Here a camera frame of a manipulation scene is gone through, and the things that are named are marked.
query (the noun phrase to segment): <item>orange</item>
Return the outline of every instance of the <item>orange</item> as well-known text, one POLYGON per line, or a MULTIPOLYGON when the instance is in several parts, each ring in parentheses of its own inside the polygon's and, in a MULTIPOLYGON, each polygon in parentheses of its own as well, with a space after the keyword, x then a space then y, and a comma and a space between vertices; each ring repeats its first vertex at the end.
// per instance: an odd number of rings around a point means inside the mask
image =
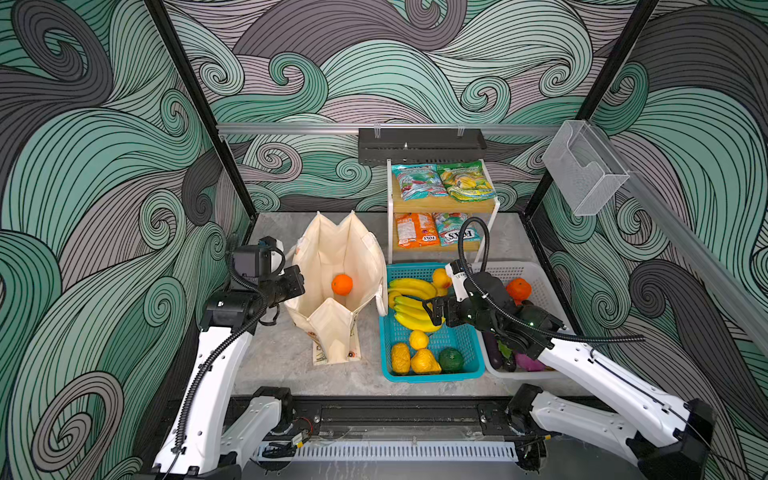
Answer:
POLYGON ((344 273, 336 275, 336 278, 334 278, 331 283, 331 290, 333 290, 336 295, 349 295, 349 292, 352 291, 352 277, 345 275, 344 273))
POLYGON ((507 283, 507 293, 509 293, 509 296, 511 296, 518 305, 520 305, 523 300, 530 297, 532 291, 531 284, 522 278, 516 278, 510 283, 507 283))

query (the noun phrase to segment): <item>lemon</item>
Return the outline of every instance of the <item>lemon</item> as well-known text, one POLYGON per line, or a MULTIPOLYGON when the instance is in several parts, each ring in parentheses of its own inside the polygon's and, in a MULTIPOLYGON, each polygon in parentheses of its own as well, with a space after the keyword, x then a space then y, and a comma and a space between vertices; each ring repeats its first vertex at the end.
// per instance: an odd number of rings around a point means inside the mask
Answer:
POLYGON ((408 338, 408 342, 414 350, 425 349, 429 345, 429 337, 421 330, 413 330, 408 338))
POLYGON ((444 268, 438 268, 432 272, 432 285, 438 289, 448 288, 453 284, 451 277, 445 272, 444 268))

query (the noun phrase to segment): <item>purple vegetable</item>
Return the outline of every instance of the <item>purple vegetable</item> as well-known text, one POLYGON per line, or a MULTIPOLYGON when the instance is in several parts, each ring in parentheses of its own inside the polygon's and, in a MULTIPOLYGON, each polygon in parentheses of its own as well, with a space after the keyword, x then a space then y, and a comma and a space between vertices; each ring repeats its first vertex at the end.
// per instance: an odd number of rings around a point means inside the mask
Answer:
POLYGON ((504 365, 504 356, 498 351, 498 343, 493 333, 483 332, 482 341, 485 344, 485 351, 488 352, 488 361, 495 369, 500 369, 504 365))
POLYGON ((521 368, 526 369, 529 372, 540 372, 547 368, 544 363, 541 363, 538 360, 533 360, 524 353, 516 353, 515 361, 521 368))

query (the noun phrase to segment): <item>blue basket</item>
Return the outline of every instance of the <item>blue basket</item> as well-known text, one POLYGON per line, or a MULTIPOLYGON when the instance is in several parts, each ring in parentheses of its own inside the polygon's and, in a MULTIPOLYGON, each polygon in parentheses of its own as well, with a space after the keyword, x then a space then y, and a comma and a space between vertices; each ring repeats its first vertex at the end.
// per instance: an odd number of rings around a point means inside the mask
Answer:
MULTIPOLYGON (((432 272, 435 269, 445 266, 444 263, 398 263, 396 265, 387 265, 386 281, 397 278, 419 278, 432 282, 432 272)), ((409 382, 409 383, 427 383, 427 382, 457 382, 465 379, 476 379, 482 376, 485 371, 485 364, 480 356, 480 344, 478 336, 475 333, 475 327, 472 325, 461 325, 455 328, 443 326, 437 332, 429 335, 429 349, 437 359, 440 352, 452 346, 464 356, 464 371, 460 373, 440 373, 438 375, 396 375, 392 372, 392 345, 396 343, 405 343, 408 345, 408 338, 411 330, 395 320, 395 310, 389 309, 387 316, 379 317, 379 332, 382 340, 382 371, 384 376, 390 382, 409 382)), ((411 349, 411 357, 416 353, 411 349)))

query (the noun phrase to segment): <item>black frame pole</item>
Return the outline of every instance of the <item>black frame pole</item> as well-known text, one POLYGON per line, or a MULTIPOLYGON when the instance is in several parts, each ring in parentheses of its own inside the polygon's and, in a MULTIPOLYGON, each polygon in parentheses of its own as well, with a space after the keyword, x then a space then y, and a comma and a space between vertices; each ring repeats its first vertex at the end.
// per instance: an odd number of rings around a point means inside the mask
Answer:
MULTIPOLYGON (((598 109, 600 101, 603 96, 608 92, 608 88, 618 75, 624 63, 627 61, 629 54, 632 52, 634 43, 637 38, 640 37, 640 33, 645 28, 645 24, 650 19, 650 15, 654 12, 654 8, 658 4, 659 0, 640 0, 632 11, 627 24, 624 26, 624 30, 616 39, 611 53, 608 55, 605 65, 600 70, 597 80, 592 84, 587 97, 584 99, 584 103, 581 104, 575 120, 589 120, 592 118, 594 112, 598 109)), ((541 205, 541 201, 544 200, 544 195, 549 191, 549 187, 552 185, 552 176, 549 172, 545 172, 541 177, 541 181, 538 183, 536 190, 534 191, 528 204, 525 206, 525 211, 522 214, 523 222, 527 223, 531 221, 533 214, 541 205)))
POLYGON ((174 62, 176 69, 179 71, 181 81, 184 83, 184 87, 187 88, 187 92, 189 92, 192 104, 200 115, 200 120, 203 122, 203 126, 208 132, 210 141, 213 143, 214 149, 216 149, 216 153, 219 155, 219 159, 224 165, 224 170, 227 171, 227 175, 232 181, 232 185, 234 185, 235 192, 237 192, 237 196, 243 203, 243 207, 250 218, 250 225, 248 226, 248 231, 250 232, 253 230, 253 225, 259 217, 259 212, 253 205, 253 201, 250 199, 245 182, 240 176, 240 172, 237 170, 237 162, 235 162, 232 152, 219 137, 219 132, 216 128, 216 117, 214 117, 214 113, 205 99, 203 89, 197 81, 194 70, 192 70, 192 64, 190 63, 189 58, 187 58, 184 48, 181 46, 181 40, 179 39, 178 33, 176 33, 173 23, 170 21, 168 10, 166 10, 162 0, 144 0, 144 4, 147 6, 147 10, 149 10, 152 20, 154 20, 157 31, 163 38, 163 43, 168 50, 170 59, 174 62))

